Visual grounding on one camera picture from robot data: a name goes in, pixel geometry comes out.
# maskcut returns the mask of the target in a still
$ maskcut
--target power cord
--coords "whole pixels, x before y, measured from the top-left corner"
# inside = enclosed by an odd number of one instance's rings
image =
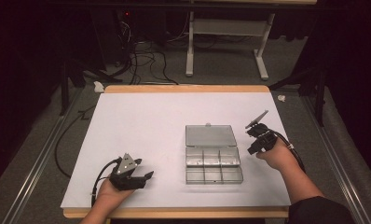
[[[107,167],[109,167],[110,165],[114,164],[114,163],[119,163],[121,162],[120,159],[116,159],[116,160],[113,160],[113,161],[110,161],[109,163],[107,163],[104,168],[101,170],[101,172],[99,173],[98,177],[96,177],[96,180],[95,180],[95,184],[93,185],[93,188],[92,188],[92,194],[91,194],[91,199],[90,199],[90,205],[93,206],[96,202],[96,195],[97,195],[97,191],[98,191],[98,183],[99,181],[103,180],[103,179],[106,179],[107,177],[103,177],[101,178],[103,172],[107,169]]]
[[[159,80],[169,81],[169,82],[171,82],[175,85],[179,85],[179,83],[177,81],[169,78],[166,75],[166,67],[167,67],[166,55],[163,52],[160,52],[160,51],[151,51],[150,50],[151,48],[152,48],[152,44],[150,44],[150,47],[148,49],[139,50],[139,51],[135,50],[134,57],[132,57],[133,65],[130,69],[130,72],[133,74],[130,85],[137,85],[137,84],[140,83],[141,78],[137,74],[137,68],[140,67],[140,66],[148,65],[148,64],[150,64],[150,73],[153,75],[154,78],[159,79]],[[162,60],[163,61],[162,75],[164,76],[164,78],[157,77],[152,71],[153,64],[157,61],[156,60],[156,54],[161,55],[162,58],[163,58],[163,60]],[[143,57],[148,58],[149,61],[145,62],[145,63],[142,63],[142,64],[139,64],[138,58],[143,58]]]
[[[59,144],[60,144],[60,142],[61,142],[61,140],[62,140],[62,138],[64,137],[64,135],[67,133],[67,131],[69,131],[69,129],[76,123],[76,121],[78,120],[78,119],[86,119],[85,118],[85,115],[86,115],[86,113],[88,112],[88,111],[90,111],[92,108],[94,108],[96,105],[93,105],[93,106],[91,106],[91,107],[89,107],[89,108],[87,108],[86,110],[82,110],[82,111],[78,111],[79,113],[81,113],[80,115],[78,115],[70,124],[69,124],[69,126],[67,126],[67,128],[61,133],[61,136],[58,138],[58,141],[57,141],[57,143],[56,143],[56,145],[55,145],[55,148],[54,148],[54,159],[55,159],[55,164],[57,165],[57,167],[58,167],[58,169],[60,170],[60,172],[64,175],[64,176],[66,176],[66,177],[68,177],[68,178],[70,178],[71,177],[71,175],[69,175],[69,174],[67,174],[63,169],[62,169],[62,167],[61,167],[61,165],[60,165],[60,163],[59,163],[59,159],[58,159],[58,147],[59,147]]]
[[[291,144],[289,141],[287,141],[287,139],[285,139],[285,137],[281,133],[275,132],[275,131],[273,131],[271,129],[268,129],[268,131],[269,132],[272,132],[272,133],[275,133],[276,136],[278,136],[285,143],[285,145],[287,145],[287,148],[290,150],[291,154],[293,154],[293,156],[295,157],[296,161],[298,162],[299,167],[301,167],[301,169],[304,172],[306,172],[304,162],[301,160],[301,157],[296,152],[293,144]]]

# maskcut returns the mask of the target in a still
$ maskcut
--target cable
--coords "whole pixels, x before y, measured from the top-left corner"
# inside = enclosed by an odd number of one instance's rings
[[[59,160],[58,160],[58,146],[62,140],[62,138],[64,137],[64,135],[66,134],[66,132],[73,126],[73,124],[76,123],[76,121],[79,119],[79,118],[84,118],[85,114],[90,111],[92,108],[94,108],[96,105],[93,105],[91,106],[90,108],[86,109],[86,110],[83,110],[82,113],[80,115],[78,115],[70,124],[69,126],[67,126],[67,128],[63,131],[63,133],[61,134],[61,136],[58,138],[58,141],[55,145],[55,148],[54,148],[54,159],[55,159],[55,164],[57,165],[58,169],[60,170],[60,172],[65,175],[66,177],[70,178],[71,175],[67,174],[60,166],[60,163],[59,163]]]
[[[198,45],[196,44],[197,41],[194,41],[194,47],[195,47],[196,49],[210,49],[210,48],[212,48],[215,44],[217,44],[217,40],[218,40],[217,35],[197,35],[197,36],[199,36],[199,37],[212,37],[212,38],[213,38],[213,42],[212,42],[212,44],[210,44],[210,45],[207,46],[207,47],[200,47],[200,46],[198,46]]]
[[[188,20],[189,20],[189,12],[186,14],[186,17],[185,17],[185,25],[183,26],[183,30],[182,32],[177,36],[175,37],[174,39],[171,39],[171,40],[167,40],[166,42],[169,43],[169,42],[172,42],[172,41],[175,41],[175,40],[178,40],[178,39],[182,39],[188,35],[184,35],[185,31],[186,31],[186,27],[188,25]]]
[[[124,22],[124,21],[122,21],[121,24],[125,25],[125,27],[128,28],[128,29],[125,29],[125,30],[122,32],[122,35],[125,36],[127,30],[129,30],[129,31],[128,31],[128,40],[127,40],[127,43],[130,43],[130,42],[131,42],[131,28],[130,28],[130,26],[129,26],[126,22]]]
[[[98,183],[99,181],[107,178],[107,177],[104,177],[104,178],[101,178],[103,172],[107,169],[107,167],[109,167],[111,164],[114,164],[114,163],[119,163],[120,162],[120,159],[116,159],[116,160],[113,160],[113,161],[110,161],[109,163],[107,163],[104,168],[101,170],[101,172],[99,173],[98,177],[96,177],[96,180],[95,180],[95,184],[93,185],[93,188],[92,188],[92,194],[91,194],[91,199],[90,199],[90,205],[93,206],[96,202],[96,191],[98,191]]]
[[[147,58],[147,59],[149,59],[149,60],[148,60],[147,62],[143,63],[143,64],[140,64],[139,66],[144,66],[144,65],[150,64],[149,67],[150,67],[150,73],[151,73],[151,75],[152,75],[154,78],[158,79],[158,80],[165,80],[165,81],[167,81],[167,80],[168,80],[167,78],[157,77],[157,76],[154,74],[154,72],[153,72],[153,69],[152,69],[153,64],[157,61],[154,52],[149,52],[149,51],[146,51],[146,50],[141,50],[141,52],[143,52],[143,53],[136,53],[137,57],[140,57],[140,58]]]
[[[159,51],[157,51],[157,53],[160,54],[160,55],[162,55],[162,57],[163,57],[164,65],[163,65],[163,69],[162,69],[162,75],[166,78],[166,80],[168,80],[168,81],[170,81],[170,82],[172,82],[172,83],[174,83],[174,84],[176,84],[176,85],[179,85],[178,82],[176,82],[175,80],[170,79],[170,78],[168,78],[168,77],[166,76],[166,73],[165,73],[165,70],[166,70],[166,56],[165,56],[165,54],[162,53],[162,52],[159,52]]]
[[[293,144],[287,141],[287,139],[285,139],[285,137],[281,133],[275,132],[271,129],[268,129],[268,130],[270,132],[275,133],[278,137],[281,138],[281,140],[285,143],[285,145],[287,145],[287,148],[290,150],[291,154],[293,154],[293,156],[295,157],[296,161],[298,161],[299,167],[301,167],[302,171],[306,172],[304,162],[301,160],[301,157],[295,151]]]
[[[136,72],[137,72],[137,67],[138,67],[138,62],[137,62],[136,52],[134,52],[134,57],[133,57],[133,59],[134,59],[135,64],[134,64],[134,66],[133,66],[133,67],[134,67],[134,68],[133,68],[133,71],[132,71],[131,68],[130,68],[130,72],[133,74],[133,76],[132,76],[132,80],[131,80],[131,82],[130,82],[130,85],[137,85],[137,84],[140,83],[141,78],[140,78],[139,75],[136,74]]]

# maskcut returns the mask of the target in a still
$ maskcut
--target gray carpet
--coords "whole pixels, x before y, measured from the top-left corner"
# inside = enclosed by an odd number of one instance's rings
[[[269,40],[264,60],[270,75],[269,81],[260,80],[252,54],[252,47],[256,45],[255,39],[241,42],[219,42],[212,48],[205,49],[209,42],[198,42],[201,48],[195,51],[195,69],[193,77],[186,77],[186,47],[180,42],[168,45],[166,48],[151,49],[148,44],[140,46],[139,50],[159,50],[166,55],[165,74],[181,84],[233,84],[233,85],[270,85],[290,75],[305,40],[286,42],[284,39]],[[164,62],[160,54],[154,54],[156,62],[150,67],[151,59],[140,57],[137,74],[142,83],[167,82],[157,77],[163,77]],[[121,78],[124,84],[131,81],[132,74],[127,73]],[[99,93],[93,91],[91,79],[87,78],[87,86],[80,90],[71,86],[71,97],[74,104],[66,117],[61,130],[68,127],[79,115],[79,110],[85,110],[95,105]],[[42,173],[34,177],[35,185],[30,186],[25,203],[18,208],[20,213],[8,217],[7,223],[78,223],[77,219],[67,219],[63,216],[60,204],[66,191],[69,179],[57,168],[53,156],[55,142],[48,142],[53,128],[60,119],[61,92],[57,90],[52,96],[52,102],[46,110],[36,119],[33,129],[25,140],[13,162],[0,179],[0,223],[5,220],[11,205],[17,198],[28,174],[34,168],[37,159],[42,158],[42,148],[51,148],[47,160],[39,163]],[[285,102],[277,100],[277,95],[284,94]],[[339,203],[345,204],[353,212],[358,223],[371,223],[371,172],[368,170],[360,154],[346,132],[340,116],[337,114],[335,104],[326,94],[323,111],[325,127],[316,126],[314,117],[310,114],[309,98],[299,97],[296,86],[286,86],[284,89],[273,91],[283,126],[290,141],[295,145],[300,157],[306,165],[307,173],[324,194]],[[93,109],[87,113],[92,116]],[[78,151],[81,148],[85,133],[89,127],[90,119],[78,119],[63,136],[58,146],[58,159],[63,170],[71,174],[76,163]],[[324,140],[324,134],[329,137],[329,146]],[[347,186],[341,184],[341,176],[337,174],[335,165],[327,150],[334,150],[344,167],[347,179],[357,195],[361,206],[356,203],[357,209],[349,199]],[[357,214],[362,210],[366,215]],[[282,219],[267,219],[267,223],[283,223]]]

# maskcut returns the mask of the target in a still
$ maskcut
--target forearm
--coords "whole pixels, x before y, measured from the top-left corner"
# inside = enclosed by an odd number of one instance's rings
[[[113,209],[108,209],[103,202],[97,201],[81,224],[103,224]]]
[[[286,167],[280,170],[291,203],[316,196],[324,197],[310,178],[297,166]]]

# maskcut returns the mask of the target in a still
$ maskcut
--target dark sleeve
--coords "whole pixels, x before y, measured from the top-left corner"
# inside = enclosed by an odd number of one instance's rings
[[[299,201],[290,206],[289,224],[353,224],[348,208],[323,197]]]

